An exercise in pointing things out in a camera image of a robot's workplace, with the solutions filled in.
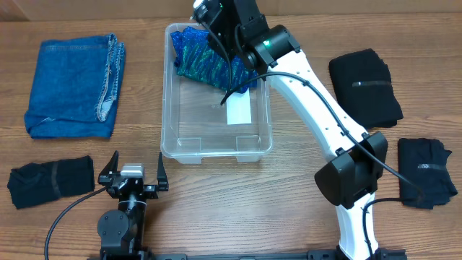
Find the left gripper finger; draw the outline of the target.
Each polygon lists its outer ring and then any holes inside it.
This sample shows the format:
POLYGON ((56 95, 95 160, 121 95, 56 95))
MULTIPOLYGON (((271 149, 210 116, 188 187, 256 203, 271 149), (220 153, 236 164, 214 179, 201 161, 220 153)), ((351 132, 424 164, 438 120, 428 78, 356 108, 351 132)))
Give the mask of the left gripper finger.
POLYGON ((159 153, 158 162, 157 162, 157 184, 159 186, 169 185, 161 152, 159 153))
POLYGON ((118 158, 119 158, 119 151, 116 150, 107 165, 102 169, 99 176, 109 176, 112 172, 116 172, 118 169, 118 158))

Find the blue sequin fabric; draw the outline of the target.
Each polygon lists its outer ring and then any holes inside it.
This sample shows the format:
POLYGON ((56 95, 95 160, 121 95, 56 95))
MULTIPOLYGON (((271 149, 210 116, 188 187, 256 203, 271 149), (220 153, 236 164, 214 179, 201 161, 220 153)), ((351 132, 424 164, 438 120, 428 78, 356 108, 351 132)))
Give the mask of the blue sequin fabric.
POLYGON ((209 32, 187 27, 170 34, 176 52, 177 75, 221 90, 236 87, 257 76, 239 57, 227 63, 208 43, 209 32))

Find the large black garment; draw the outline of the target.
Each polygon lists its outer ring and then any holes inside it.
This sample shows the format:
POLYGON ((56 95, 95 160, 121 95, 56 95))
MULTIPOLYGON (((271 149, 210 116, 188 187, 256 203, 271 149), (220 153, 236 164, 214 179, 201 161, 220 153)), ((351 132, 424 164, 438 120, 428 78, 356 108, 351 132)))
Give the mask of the large black garment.
POLYGON ((334 58, 328 69, 337 102, 361 126, 390 128, 404 117, 388 65, 373 49, 334 58))

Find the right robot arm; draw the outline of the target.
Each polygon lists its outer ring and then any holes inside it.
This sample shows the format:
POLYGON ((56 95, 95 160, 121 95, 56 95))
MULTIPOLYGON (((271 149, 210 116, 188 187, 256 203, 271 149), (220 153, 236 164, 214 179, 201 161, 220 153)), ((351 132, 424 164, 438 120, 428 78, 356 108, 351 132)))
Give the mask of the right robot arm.
POLYGON ((195 1, 193 18, 211 34, 225 59, 238 56, 293 107, 321 147, 326 165, 315 174, 335 206, 343 259, 377 259, 372 201, 383 174, 388 143, 349 116, 313 72, 295 36, 269 27, 255 1, 195 1))

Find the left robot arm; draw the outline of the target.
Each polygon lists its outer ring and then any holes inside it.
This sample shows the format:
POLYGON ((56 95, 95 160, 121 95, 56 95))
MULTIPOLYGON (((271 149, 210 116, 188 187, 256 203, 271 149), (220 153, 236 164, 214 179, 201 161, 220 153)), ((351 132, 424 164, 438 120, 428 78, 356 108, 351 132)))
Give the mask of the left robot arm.
POLYGON ((157 182, 145 184, 142 163, 127 163, 118 169, 119 153, 114 152, 98 176, 98 183, 118 208, 107 211, 98 220, 101 239, 101 259, 153 259, 152 251, 143 246, 147 200, 157 199, 158 193, 169 190, 162 155, 158 156, 157 182))

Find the small black garment left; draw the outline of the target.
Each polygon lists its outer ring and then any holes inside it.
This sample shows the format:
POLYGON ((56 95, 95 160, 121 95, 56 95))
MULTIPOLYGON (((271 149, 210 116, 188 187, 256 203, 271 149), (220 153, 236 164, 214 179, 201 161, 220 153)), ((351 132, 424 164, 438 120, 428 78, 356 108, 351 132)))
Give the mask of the small black garment left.
POLYGON ((86 194, 95 190, 93 160, 84 156, 13 168, 7 188, 17 209, 86 194))

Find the small black garment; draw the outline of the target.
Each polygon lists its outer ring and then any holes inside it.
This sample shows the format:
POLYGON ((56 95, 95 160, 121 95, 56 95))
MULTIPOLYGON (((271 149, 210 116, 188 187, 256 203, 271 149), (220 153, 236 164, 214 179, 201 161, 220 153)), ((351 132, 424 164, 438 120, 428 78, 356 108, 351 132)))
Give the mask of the small black garment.
POLYGON ((416 201, 419 192, 413 186, 400 181, 403 205, 433 209, 435 206, 447 204, 458 194, 447 169, 451 153, 438 139, 399 139, 398 172, 424 192, 424 198, 416 201))
POLYGON ((7 188, 17 209, 86 194, 95 190, 93 160, 84 156, 13 168, 7 188))

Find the clear plastic storage bin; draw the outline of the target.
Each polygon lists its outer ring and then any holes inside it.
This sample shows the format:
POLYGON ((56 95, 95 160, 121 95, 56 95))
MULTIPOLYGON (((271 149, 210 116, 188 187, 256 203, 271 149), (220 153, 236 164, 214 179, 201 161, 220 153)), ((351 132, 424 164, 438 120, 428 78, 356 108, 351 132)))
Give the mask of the clear plastic storage bin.
POLYGON ((187 23, 165 29, 161 150, 183 164, 199 164, 205 157, 235 157, 240 163, 259 161, 272 150, 270 93, 259 80, 250 89, 251 124, 228 125, 223 91, 179 76, 170 34, 187 23))

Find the white label in bin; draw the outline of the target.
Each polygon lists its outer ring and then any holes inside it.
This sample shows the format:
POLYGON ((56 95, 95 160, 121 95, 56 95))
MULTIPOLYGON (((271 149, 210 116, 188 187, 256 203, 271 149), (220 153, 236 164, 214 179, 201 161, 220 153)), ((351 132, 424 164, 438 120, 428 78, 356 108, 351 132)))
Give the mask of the white label in bin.
POLYGON ((251 124, 250 90, 245 93, 233 93, 226 101, 227 124, 251 124))

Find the folded blue denim jeans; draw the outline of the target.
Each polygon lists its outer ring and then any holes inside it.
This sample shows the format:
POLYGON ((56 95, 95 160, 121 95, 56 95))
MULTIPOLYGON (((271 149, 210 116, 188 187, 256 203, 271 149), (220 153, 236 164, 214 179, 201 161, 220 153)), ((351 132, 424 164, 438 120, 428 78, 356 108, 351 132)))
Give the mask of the folded blue denim jeans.
POLYGON ((111 138, 125 61, 113 33, 43 41, 24 115, 30 137, 111 138))

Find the small black garment right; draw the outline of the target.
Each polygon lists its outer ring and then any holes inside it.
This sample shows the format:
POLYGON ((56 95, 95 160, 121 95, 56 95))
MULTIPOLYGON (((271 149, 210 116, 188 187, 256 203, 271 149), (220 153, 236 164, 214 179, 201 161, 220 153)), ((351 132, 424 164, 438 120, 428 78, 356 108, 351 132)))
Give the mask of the small black garment right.
POLYGON ((433 209, 435 206, 447 204, 458 194, 447 169, 451 153, 438 139, 399 139, 398 172, 424 192, 424 198, 416 201, 419 192, 413 186, 400 181, 403 205, 433 209))

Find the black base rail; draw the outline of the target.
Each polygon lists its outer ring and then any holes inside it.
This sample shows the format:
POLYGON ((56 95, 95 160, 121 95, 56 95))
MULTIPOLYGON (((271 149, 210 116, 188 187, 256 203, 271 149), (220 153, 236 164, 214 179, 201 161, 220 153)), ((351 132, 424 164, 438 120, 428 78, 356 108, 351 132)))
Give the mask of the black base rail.
POLYGON ((310 250, 306 253, 257 253, 257 254, 218 254, 189 256, 186 254, 153 254, 126 256, 99 256, 98 259, 128 260, 341 260, 347 259, 340 250, 310 250))

